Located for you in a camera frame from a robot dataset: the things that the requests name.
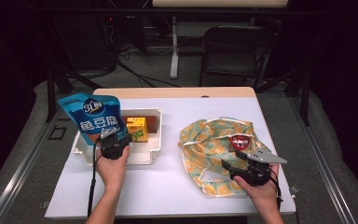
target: plastic tray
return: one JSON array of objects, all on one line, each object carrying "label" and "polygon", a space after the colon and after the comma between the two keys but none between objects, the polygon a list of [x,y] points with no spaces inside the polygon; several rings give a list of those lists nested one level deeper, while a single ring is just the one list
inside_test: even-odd
[{"label": "plastic tray", "polygon": [[[156,116],[158,129],[156,133],[149,133],[147,143],[131,143],[131,153],[127,164],[151,164],[153,159],[159,156],[161,151],[161,108],[136,108],[136,109],[121,109],[121,116]],[[72,152],[76,155],[83,156],[87,165],[92,166],[92,149],[86,143],[83,135],[77,132],[74,143],[72,145]]]}]

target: finger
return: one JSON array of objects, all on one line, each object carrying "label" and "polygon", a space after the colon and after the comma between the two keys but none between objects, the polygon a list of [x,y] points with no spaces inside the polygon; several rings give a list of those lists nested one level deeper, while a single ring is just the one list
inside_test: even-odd
[{"label": "finger", "polygon": [[242,189],[245,189],[245,191],[250,187],[250,185],[238,175],[235,175],[233,179]]},{"label": "finger", "polygon": [[121,157],[123,158],[123,160],[127,161],[129,156],[130,156],[130,146],[126,146],[123,149],[123,155]]},{"label": "finger", "polygon": [[279,172],[279,163],[272,163],[270,165],[270,169],[276,174],[278,175]]},{"label": "finger", "polygon": [[102,152],[101,152],[101,150],[98,148],[98,149],[95,151],[95,159],[100,158],[101,155],[102,155]]}]

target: table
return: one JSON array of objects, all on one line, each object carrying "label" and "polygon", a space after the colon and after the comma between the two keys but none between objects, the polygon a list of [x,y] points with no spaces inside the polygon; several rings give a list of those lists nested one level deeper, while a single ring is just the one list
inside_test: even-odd
[{"label": "table", "polygon": [[153,0],[153,7],[286,7],[288,0]]},{"label": "table", "polygon": [[[198,189],[182,164],[177,143],[179,132],[197,119],[232,117],[254,123],[260,140],[273,153],[269,135],[255,92],[249,87],[133,88],[98,89],[94,94],[115,95],[121,108],[161,107],[163,113],[160,155],[150,165],[128,166],[117,208],[117,217],[208,217],[256,214],[246,197],[212,198]],[[86,218],[92,168],[71,153],[62,170],[46,217]],[[279,174],[283,203],[281,212],[296,211],[282,170]],[[94,205],[103,194],[97,176]]]}]

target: white tabletop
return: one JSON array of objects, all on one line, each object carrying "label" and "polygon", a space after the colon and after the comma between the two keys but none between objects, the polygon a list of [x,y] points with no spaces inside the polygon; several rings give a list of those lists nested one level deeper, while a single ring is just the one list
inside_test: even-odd
[{"label": "white tabletop", "polygon": [[[254,94],[248,95],[245,97],[120,99],[122,108],[162,108],[163,121],[160,155],[150,165],[128,166],[118,203],[117,217],[202,217],[255,214],[252,202],[246,197],[213,198],[205,195],[186,173],[182,164],[182,151],[177,145],[179,132],[197,119],[232,117],[251,121],[260,140],[273,153],[276,153],[258,101]],[[84,159],[71,153],[62,170],[46,217],[86,218],[91,175],[92,168],[84,162]],[[279,181],[283,196],[281,212],[294,213],[296,206],[290,196],[282,168]],[[97,176],[94,205],[102,194],[103,182]]]}]

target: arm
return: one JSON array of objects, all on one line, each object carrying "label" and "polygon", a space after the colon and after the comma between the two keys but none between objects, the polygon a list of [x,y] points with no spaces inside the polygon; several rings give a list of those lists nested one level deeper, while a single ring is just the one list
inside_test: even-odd
[{"label": "arm", "polygon": [[[271,170],[278,174],[279,164],[271,165]],[[255,205],[255,209],[267,224],[283,223],[281,214],[277,205],[277,189],[272,181],[263,186],[252,187],[240,176],[234,176],[235,182],[246,191],[249,198]]]},{"label": "arm", "polygon": [[100,158],[101,151],[100,149],[97,150],[97,158],[100,158],[97,163],[97,172],[103,180],[105,189],[101,200],[98,201],[87,223],[111,224],[114,222],[129,155],[130,147],[125,147],[123,155],[117,160]]}]

